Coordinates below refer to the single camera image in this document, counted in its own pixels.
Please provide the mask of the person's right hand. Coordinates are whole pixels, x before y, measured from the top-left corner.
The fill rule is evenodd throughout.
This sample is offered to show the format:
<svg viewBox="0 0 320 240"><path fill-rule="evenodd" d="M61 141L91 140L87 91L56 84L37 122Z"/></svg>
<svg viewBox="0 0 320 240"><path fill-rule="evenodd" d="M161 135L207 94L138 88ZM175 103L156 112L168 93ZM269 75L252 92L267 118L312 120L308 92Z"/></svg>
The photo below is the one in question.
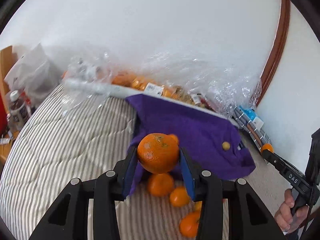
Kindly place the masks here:
<svg viewBox="0 0 320 240"><path fill-rule="evenodd" d="M292 233L299 228L300 224L306 219L309 207L300 207L295 215L291 214L291 209L295 205L292 190L287 189L284 192L284 201L274 215L274 219L282 232Z"/></svg>

